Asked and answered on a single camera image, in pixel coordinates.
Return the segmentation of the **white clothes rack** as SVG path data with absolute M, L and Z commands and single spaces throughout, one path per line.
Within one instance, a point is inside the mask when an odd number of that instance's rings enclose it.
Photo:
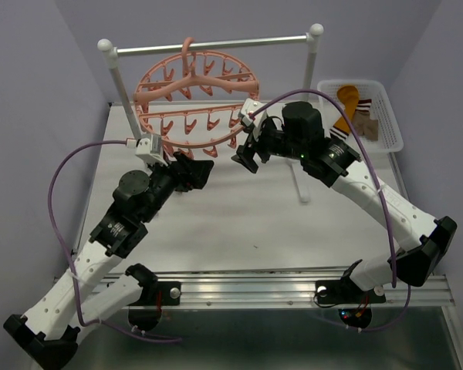
M 249 39 L 233 42 L 194 43 L 192 37 L 182 45 L 153 48 L 118 49 L 108 39 L 101 39 L 97 48 L 103 53 L 112 79 L 122 99 L 133 138 L 126 141 L 135 154 L 152 170 L 151 175 L 132 171 L 124 175 L 113 198 L 118 207 L 135 207 L 144 204 L 162 204 L 174 191 L 186 192 L 201 189 L 207 183 L 217 155 L 217 147 L 227 143 L 236 150 L 233 160 L 252 173 L 258 170 L 253 160 L 259 155 L 267 162 L 272 155 L 293 160 L 309 160 L 311 146 L 324 140 L 320 114 L 308 102 L 299 101 L 282 109 L 282 127 L 276 128 L 267 107 L 259 100 L 259 81 L 240 60 L 220 52 L 220 48 L 282 44 L 304 41 L 308 44 L 308 71 L 313 70 L 317 35 L 307 32 L 304 36 L 278 39 Z M 173 52 L 150 69 L 140 81 L 132 97 L 127 95 L 119 70 L 119 58 L 128 55 Z M 206 109 L 179 110 L 150 113 L 150 103 L 165 98 L 172 100 L 175 92 L 190 99 L 191 88 L 198 87 L 208 95 L 215 88 L 227 93 L 247 93 L 243 104 L 208 107 Z M 168 138 L 173 123 L 166 117 L 205 115 L 206 129 L 214 129 L 219 121 L 212 120 L 213 113 L 229 112 L 229 133 L 202 143 L 178 142 Z M 196 160 L 194 150 L 202 150 L 209 160 Z

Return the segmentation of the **aluminium mounting rail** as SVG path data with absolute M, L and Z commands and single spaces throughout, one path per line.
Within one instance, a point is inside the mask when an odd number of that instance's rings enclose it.
M 343 267 L 276 269 L 269 271 L 156 272 L 160 281 L 181 283 L 180 303 L 163 305 L 164 310 L 248 310 L 318 308 L 313 303 L 316 282 L 340 278 Z M 398 281 L 395 289 L 384 285 L 386 303 L 382 308 L 403 307 L 407 285 Z M 454 307 L 448 280 L 431 275 L 419 288 L 411 289 L 409 308 Z

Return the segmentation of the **brown sock in basket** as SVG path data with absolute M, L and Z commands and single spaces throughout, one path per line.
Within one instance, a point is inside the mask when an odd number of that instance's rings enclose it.
M 371 99 L 362 99 L 358 102 L 351 120 L 355 132 L 367 140 L 378 141 L 379 122 L 377 119 L 372 119 L 370 116 L 370 108 L 372 106 Z

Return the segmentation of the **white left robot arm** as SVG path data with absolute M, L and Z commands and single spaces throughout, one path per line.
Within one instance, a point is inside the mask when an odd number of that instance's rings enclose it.
M 24 314 L 3 324 L 15 342 L 43 369 L 61 369 L 80 342 L 123 306 L 151 302 L 157 275 L 142 264 L 129 266 L 106 290 L 90 298 L 100 281 L 147 235 L 146 225 L 175 191 L 201 190 L 214 163 L 178 153 L 151 173 L 131 170 L 119 180 L 113 203 L 89 240 L 50 291 Z

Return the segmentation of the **white plastic basket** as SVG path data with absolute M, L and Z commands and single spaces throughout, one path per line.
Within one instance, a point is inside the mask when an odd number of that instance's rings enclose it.
M 396 116 L 390 104 L 384 86 L 374 80 L 366 79 L 328 79 L 318 83 L 317 89 L 336 100 L 337 91 L 345 85 L 353 85 L 358 89 L 361 99 L 370 99 L 370 118 L 378 121 L 378 138 L 375 141 L 361 137 L 364 148 L 372 153 L 394 153 L 403 149 L 404 142 L 400 134 Z

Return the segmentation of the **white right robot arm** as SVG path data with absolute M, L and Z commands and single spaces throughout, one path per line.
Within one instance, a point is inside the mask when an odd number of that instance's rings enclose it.
M 448 251 L 457 230 L 454 220 L 425 213 L 372 177 L 356 150 L 325 135 L 320 111 L 308 102 L 285 104 L 281 126 L 253 99 L 246 99 L 238 117 L 248 137 L 232 157 L 236 163 L 256 173 L 255 156 L 263 163 L 271 156 L 298 160 L 303 171 L 352 200 L 397 243 L 388 255 L 354 262 L 339 279 L 319 281 L 320 304 L 356 304 L 396 279 L 424 285 Z

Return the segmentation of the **mustard yellow sock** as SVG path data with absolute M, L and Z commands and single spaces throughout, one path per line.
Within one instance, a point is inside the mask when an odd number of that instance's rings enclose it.
M 357 87 L 353 85 L 341 86 L 338 89 L 336 96 L 338 100 L 344 105 L 344 113 L 346 114 L 348 120 L 351 121 L 360 100 L 360 93 Z M 332 138 L 346 140 L 352 133 L 352 130 L 343 116 L 341 116 L 330 128 L 329 133 Z

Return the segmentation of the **pink round clip hanger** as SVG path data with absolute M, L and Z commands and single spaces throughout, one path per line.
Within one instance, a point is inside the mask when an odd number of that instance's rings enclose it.
M 161 135 L 168 154 L 217 157 L 220 145 L 236 147 L 239 100 L 257 99 L 259 80 L 237 57 L 193 46 L 187 37 L 144 74 L 133 108 L 142 131 Z

